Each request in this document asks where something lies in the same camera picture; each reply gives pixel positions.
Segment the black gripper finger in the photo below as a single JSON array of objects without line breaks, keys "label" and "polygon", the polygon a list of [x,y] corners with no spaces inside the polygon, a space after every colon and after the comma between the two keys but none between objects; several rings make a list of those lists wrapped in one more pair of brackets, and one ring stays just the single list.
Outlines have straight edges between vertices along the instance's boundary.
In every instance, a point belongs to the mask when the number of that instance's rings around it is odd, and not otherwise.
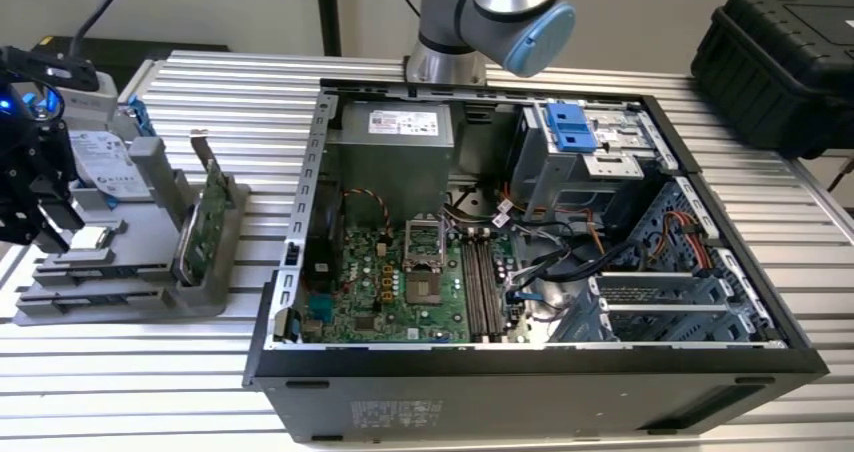
[{"label": "black gripper finger", "polygon": [[29,209],[10,199],[1,200],[1,241],[17,245],[29,245],[36,228],[29,219]]},{"label": "black gripper finger", "polygon": [[42,215],[34,244],[42,252],[66,252],[73,232],[84,226],[68,198],[41,194],[37,196]]}]

